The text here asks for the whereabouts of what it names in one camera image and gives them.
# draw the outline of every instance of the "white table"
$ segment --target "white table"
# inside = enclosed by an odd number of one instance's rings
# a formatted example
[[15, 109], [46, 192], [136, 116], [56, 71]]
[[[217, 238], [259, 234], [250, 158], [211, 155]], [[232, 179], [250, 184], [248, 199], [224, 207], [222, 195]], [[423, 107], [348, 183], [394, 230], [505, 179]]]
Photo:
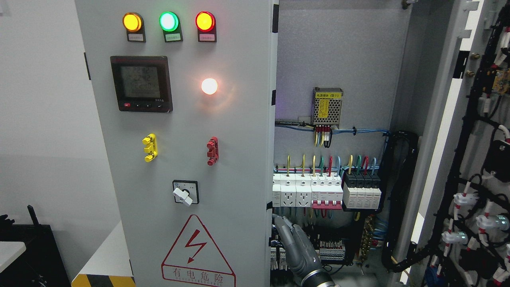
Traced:
[[26, 249], [23, 242], [0, 241], [0, 273], [22, 255]]

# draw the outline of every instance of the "warning sign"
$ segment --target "warning sign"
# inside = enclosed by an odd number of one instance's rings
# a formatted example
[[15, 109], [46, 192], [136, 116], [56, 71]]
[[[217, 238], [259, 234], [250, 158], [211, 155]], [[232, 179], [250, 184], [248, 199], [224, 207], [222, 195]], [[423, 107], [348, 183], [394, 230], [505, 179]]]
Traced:
[[236, 275], [196, 214], [190, 215], [161, 263], [163, 279], [235, 287]]

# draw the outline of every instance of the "mounting plate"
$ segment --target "mounting plate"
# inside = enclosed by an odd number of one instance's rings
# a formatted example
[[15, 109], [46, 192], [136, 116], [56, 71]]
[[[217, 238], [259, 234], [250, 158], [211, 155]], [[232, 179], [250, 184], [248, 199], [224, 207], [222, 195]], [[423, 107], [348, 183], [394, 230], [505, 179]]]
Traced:
[[[191, 204], [198, 204], [200, 202], [200, 198], [198, 197], [198, 181], [176, 179], [172, 181], [172, 190], [176, 188], [190, 194], [189, 197], [193, 200]], [[182, 203], [175, 196], [173, 199], [175, 203]]]

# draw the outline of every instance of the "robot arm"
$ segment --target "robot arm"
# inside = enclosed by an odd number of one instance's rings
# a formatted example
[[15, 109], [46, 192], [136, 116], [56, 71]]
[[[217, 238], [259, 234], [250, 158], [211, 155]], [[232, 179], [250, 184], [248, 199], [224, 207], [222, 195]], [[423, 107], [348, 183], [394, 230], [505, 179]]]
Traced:
[[302, 287], [340, 287], [322, 269], [315, 249], [299, 225], [273, 214], [274, 224], [287, 255], [287, 266], [301, 280]]

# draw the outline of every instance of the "power supply label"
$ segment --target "power supply label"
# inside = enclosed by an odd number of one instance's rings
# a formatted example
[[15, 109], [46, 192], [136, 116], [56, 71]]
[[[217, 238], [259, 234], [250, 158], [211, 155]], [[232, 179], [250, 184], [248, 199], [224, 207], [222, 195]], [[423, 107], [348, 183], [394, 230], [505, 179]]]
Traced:
[[325, 118], [328, 115], [329, 111], [329, 99], [320, 99], [319, 100], [319, 111], [317, 113], [317, 117]]
[[315, 93], [316, 99], [341, 99], [341, 92], [318, 92]]

